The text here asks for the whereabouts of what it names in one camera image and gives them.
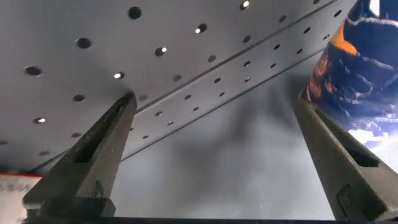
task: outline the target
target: metal panel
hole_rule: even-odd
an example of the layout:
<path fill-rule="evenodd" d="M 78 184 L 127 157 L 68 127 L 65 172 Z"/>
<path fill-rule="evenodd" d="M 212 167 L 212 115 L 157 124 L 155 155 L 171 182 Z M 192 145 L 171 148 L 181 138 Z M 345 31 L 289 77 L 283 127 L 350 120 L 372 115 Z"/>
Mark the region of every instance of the metal panel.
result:
<path fill-rule="evenodd" d="M 134 130 L 127 140 L 123 158 L 321 51 L 328 41 L 323 38 L 337 30 L 352 3 L 338 1 L 324 8 L 139 113 L 133 121 Z M 333 17 L 341 9 L 342 15 Z"/>
<path fill-rule="evenodd" d="M 116 216 L 334 219 L 292 111 L 319 56 L 123 161 Z"/>
<path fill-rule="evenodd" d="M 244 11 L 238 0 L 0 2 L 0 138 L 8 142 L 0 146 L 0 166 L 29 170 L 63 152 L 78 138 L 73 133 L 84 133 L 128 89 L 147 95 L 124 152 L 131 155 L 321 50 L 354 1 L 315 2 L 250 1 Z M 142 10 L 138 19 L 129 18 L 134 6 Z M 207 30 L 196 34 L 201 23 Z M 243 43 L 247 35 L 251 40 Z M 91 47 L 79 49 L 81 37 Z M 157 47 L 168 51 L 156 57 Z M 277 65 L 270 69 L 270 63 Z M 42 74 L 24 73 L 31 65 Z M 116 72 L 124 79 L 114 79 Z M 173 82 L 176 75 L 182 79 Z M 251 80 L 244 83 L 246 77 Z M 85 100 L 73 101 L 77 94 Z M 35 124 L 35 118 L 46 122 Z"/>

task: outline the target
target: gray wall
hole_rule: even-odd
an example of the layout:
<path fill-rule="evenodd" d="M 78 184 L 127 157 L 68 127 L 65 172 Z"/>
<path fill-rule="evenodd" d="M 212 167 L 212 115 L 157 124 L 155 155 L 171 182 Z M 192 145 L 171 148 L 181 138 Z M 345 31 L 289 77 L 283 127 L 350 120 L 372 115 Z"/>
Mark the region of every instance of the gray wall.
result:
<path fill-rule="evenodd" d="M 116 215 L 333 219 L 291 107 L 319 56 L 122 162 Z"/>

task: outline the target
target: hole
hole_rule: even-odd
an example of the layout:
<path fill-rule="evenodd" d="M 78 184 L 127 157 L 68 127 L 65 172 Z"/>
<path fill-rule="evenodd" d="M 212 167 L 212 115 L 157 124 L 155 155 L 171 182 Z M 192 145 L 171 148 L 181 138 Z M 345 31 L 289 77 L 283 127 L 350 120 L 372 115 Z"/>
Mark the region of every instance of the hole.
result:
<path fill-rule="evenodd" d="M 206 25 L 206 24 L 200 24 L 200 25 L 198 26 L 198 28 L 195 29 L 195 33 L 201 34 L 201 33 L 203 33 L 203 32 L 206 31 L 206 30 L 207 30 L 207 25 Z"/>
<path fill-rule="evenodd" d="M 80 136 L 81 136 L 81 133 L 73 133 L 73 134 L 71 135 L 72 138 L 78 138 L 78 137 L 80 137 Z"/>
<path fill-rule="evenodd" d="M 241 3 L 239 8 L 243 11 L 243 10 L 247 9 L 249 7 L 249 5 L 250 5 L 249 1 L 244 1 L 244 2 Z"/>
<path fill-rule="evenodd" d="M 173 82 L 177 82 L 177 81 L 179 81 L 179 80 L 181 80 L 182 79 L 182 76 L 181 75 L 175 75 L 174 77 L 173 77 Z"/>
<path fill-rule="evenodd" d="M 9 144 L 9 142 L 6 140 L 0 140 L 0 146 L 5 146 L 6 144 Z"/>
<path fill-rule="evenodd" d="M 340 15 L 340 13 L 341 13 L 341 9 L 335 13 L 334 17 Z"/>
<path fill-rule="evenodd" d="M 141 96 L 138 97 L 138 100 L 139 100 L 140 102 L 142 102 L 142 101 L 144 101 L 144 100 L 146 100 L 146 99 L 148 99 L 148 96 L 147 96 L 147 95 L 141 95 Z"/>
<path fill-rule="evenodd" d="M 214 60 L 216 60 L 216 58 L 217 58 L 217 57 L 216 57 L 215 55 L 212 55 L 212 56 L 210 56 L 210 57 L 207 59 L 207 61 L 211 63 L 211 62 L 214 62 Z"/>
<path fill-rule="evenodd" d="M 124 78 L 124 72 L 115 73 L 113 75 L 113 78 L 115 78 L 115 79 L 123 79 Z"/>
<path fill-rule="evenodd" d="M 45 118 L 35 118 L 33 119 L 33 123 L 35 124 L 42 124 L 45 122 Z"/>
<path fill-rule="evenodd" d="M 306 34 L 307 32 L 309 32 L 310 29 L 311 29 L 311 27 L 306 28 L 306 29 L 304 30 L 304 34 Z"/>
<path fill-rule="evenodd" d="M 85 100 L 85 99 L 86 99 L 86 97 L 83 96 L 83 95 L 80 95 L 80 94 L 77 94 L 77 95 L 75 95 L 75 96 L 73 97 L 73 100 L 76 101 L 76 102 L 82 102 L 82 101 Z"/>
<path fill-rule="evenodd" d="M 286 16 L 283 15 L 279 18 L 279 23 L 283 23 L 286 20 Z"/>
<path fill-rule="evenodd" d="M 91 47 L 91 40 L 88 38 L 82 37 L 76 40 L 76 45 L 80 49 L 87 49 Z"/>
<path fill-rule="evenodd" d="M 159 48 L 157 48 L 157 49 L 155 50 L 155 55 L 156 55 L 157 57 L 163 56 L 163 54 L 165 54 L 166 51 L 167 51 L 167 48 L 166 48 L 166 47 L 159 47 Z"/>
<path fill-rule="evenodd" d="M 37 66 L 28 66 L 25 68 L 25 72 L 28 75 L 37 77 L 42 74 L 42 70 Z"/>
<path fill-rule="evenodd" d="M 247 66 L 249 66 L 250 65 L 250 61 L 247 61 L 247 62 L 245 62 L 244 64 L 243 64 L 243 67 L 247 67 Z"/>
<path fill-rule="evenodd" d="M 50 154 L 50 152 L 48 152 L 48 151 L 41 151 L 38 153 L 39 156 L 46 156 L 48 154 Z"/>
<path fill-rule="evenodd" d="M 251 36 L 247 35 L 247 36 L 244 37 L 243 42 L 247 43 L 247 42 L 249 42 L 250 39 L 251 39 Z"/>
<path fill-rule="evenodd" d="M 141 9 L 134 6 L 129 9 L 129 17 L 130 19 L 138 19 L 142 15 Z"/>

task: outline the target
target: orange pattern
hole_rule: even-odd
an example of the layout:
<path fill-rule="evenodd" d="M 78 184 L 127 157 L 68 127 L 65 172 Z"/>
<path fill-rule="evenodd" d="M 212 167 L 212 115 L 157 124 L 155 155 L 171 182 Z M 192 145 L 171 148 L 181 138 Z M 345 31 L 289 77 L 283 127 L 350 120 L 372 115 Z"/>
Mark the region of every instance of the orange pattern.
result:
<path fill-rule="evenodd" d="M 356 55 L 358 53 L 354 45 L 344 39 L 344 23 L 330 40 L 330 43 L 349 54 Z"/>

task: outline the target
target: perforated metal sheet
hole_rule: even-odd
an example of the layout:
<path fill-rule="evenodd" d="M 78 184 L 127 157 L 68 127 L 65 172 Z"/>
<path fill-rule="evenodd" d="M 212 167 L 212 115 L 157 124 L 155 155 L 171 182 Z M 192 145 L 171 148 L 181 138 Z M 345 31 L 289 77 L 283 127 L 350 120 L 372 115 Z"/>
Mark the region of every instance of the perforated metal sheet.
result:
<path fill-rule="evenodd" d="M 323 38 L 334 33 L 354 0 L 314 2 L 252 0 L 244 11 L 238 0 L 0 2 L 0 137 L 8 142 L 0 165 L 30 170 L 63 152 L 76 141 L 72 133 L 84 133 L 132 89 L 142 101 L 126 158 L 324 48 Z M 134 6 L 142 11 L 138 19 L 127 13 Z M 196 34 L 202 23 L 207 30 Z M 247 35 L 251 40 L 243 43 Z M 81 37 L 91 47 L 79 49 Z M 158 47 L 167 47 L 161 57 L 155 56 Z M 211 63 L 210 55 L 216 56 Z M 42 74 L 25 74 L 31 65 Z M 114 79 L 117 72 L 124 79 Z M 182 79 L 174 82 L 176 75 Z M 86 99 L 75 102 L 76 94 Z M 154 116 L 158 111 L 162 115 Z M 35 124 L 35 118 L 46 122 Z"/>

